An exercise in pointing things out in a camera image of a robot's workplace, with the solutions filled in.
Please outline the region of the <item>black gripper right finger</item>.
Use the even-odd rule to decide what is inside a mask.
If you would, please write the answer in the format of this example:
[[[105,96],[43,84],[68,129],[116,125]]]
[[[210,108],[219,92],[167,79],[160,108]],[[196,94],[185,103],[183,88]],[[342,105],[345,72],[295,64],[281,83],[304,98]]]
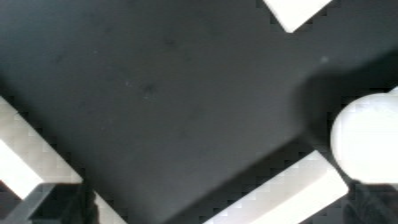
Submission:
[[[398,189],[390,184],[350,183],[343,224],[398,224]]]

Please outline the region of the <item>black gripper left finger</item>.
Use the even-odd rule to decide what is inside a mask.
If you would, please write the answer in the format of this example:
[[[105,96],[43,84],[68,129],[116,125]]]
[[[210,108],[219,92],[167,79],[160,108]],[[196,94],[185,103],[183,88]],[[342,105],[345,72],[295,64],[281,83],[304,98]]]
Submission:
[[[96,224],[96,195],[91,185],[43,183],[0,219],[0,224]]]

